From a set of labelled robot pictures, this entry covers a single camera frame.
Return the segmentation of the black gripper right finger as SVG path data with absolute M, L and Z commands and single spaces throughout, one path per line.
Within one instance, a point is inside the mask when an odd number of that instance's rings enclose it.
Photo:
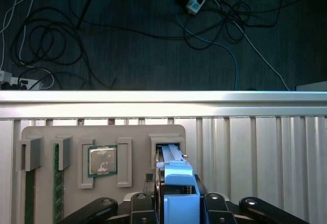
M 198 175 L 201 223 L 307 223 L 260 198 L 248 196 L 233 203 L 228 197 L 209 192 Z

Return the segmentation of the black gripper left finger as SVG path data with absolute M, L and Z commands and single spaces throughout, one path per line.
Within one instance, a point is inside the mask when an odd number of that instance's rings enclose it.
M 147 173 L 143 192 L 130 193 L 122 203 L 109 197 L 98 198 L 61 218 L 61 223 L 156 223 L 155 177 Z

